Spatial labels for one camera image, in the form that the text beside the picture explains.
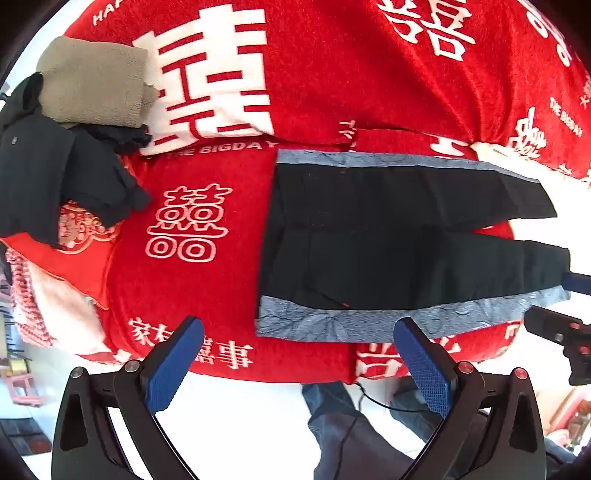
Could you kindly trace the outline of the black pants with grey trim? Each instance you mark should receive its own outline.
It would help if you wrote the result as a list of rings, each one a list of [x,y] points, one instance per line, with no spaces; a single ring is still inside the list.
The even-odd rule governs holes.
[[[533,178],[474,160],[281,150],[259,272],[260,336],[384,342],[521,319],[569,298],[567,249],[487,234],[552,219]]]

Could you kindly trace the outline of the pink plastic stool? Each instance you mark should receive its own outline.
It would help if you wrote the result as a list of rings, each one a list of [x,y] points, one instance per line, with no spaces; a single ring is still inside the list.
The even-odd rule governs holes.
[[[40,407],[43,405],[43,399],[38,394],[31,374],[9,376],[6,371],[2,371],[1,380],[6,385],[9,396],[14,404],[28,407]]]

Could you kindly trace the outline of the red checked cloth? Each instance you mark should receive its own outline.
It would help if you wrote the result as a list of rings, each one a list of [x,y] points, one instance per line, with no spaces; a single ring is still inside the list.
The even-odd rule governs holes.
[[[34,346],[53,347],[55,339],[49,334],[35,300],[28,261],[12,249],[7,250],[6,260],[12,274],[14,320],[21,339]]]

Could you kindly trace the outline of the operator blue jeans legs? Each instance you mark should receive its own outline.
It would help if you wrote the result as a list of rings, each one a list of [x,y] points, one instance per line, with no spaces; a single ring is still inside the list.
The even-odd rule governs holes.
[[[353,405],[342,382],[307,384],[301,394],[311,417],[308,428],[321,449],[314,479],[401,479],[414,459],[394,448]],[[428,442],[442,417],[428,409],[411,377],[401,379],[390,400],[392,417]],[[459,479],[474,460],[483,439],[488,413],[480,411],[466,442],[445,479]],[[544,439],[547,479],[590,479],[590,463]]]

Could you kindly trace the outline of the red embroidered cushion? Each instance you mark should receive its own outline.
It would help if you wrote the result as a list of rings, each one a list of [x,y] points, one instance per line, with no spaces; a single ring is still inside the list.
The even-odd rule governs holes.
[[[59,248],[33,240],[26,233],[1,241],[47,274],[69,283],[102,309],[108,308],[106,279],[122,223],[105,228],[74,202],[61,207]]]

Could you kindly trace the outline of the red wedding blanket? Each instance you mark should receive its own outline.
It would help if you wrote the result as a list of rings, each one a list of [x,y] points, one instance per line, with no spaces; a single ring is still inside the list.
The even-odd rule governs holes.
[[[526,165],[590,182],[590,74],[527,1],[96,1],[71,38],[147,51],[159,91],[99,319],[144,358],[184,317],[199,374],[315,383],[406,374],[384,342],[260,336],[259,272],[281,150]],[[433,337],[473,361],[519,320]]]

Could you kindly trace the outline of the black jacket pile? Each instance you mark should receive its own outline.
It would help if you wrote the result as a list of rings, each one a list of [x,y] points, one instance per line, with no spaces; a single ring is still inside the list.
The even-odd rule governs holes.
[[[69,202],[110,228],[145,209],[150,195],[120,157],[151,140],[139,128],[82,124],[67,129],[42,114],[43,76],[23,80],[1,110],[1,236],[26,233],[59,246],[61,207]]]

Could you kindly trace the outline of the folded beige fleece garment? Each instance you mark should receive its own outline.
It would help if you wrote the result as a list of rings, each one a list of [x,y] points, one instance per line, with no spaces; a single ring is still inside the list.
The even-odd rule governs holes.
[[[159,98],[146,80],[147,60],[141,48],[54,39],[37,63],[43,114],[62,124],[142,126]]]

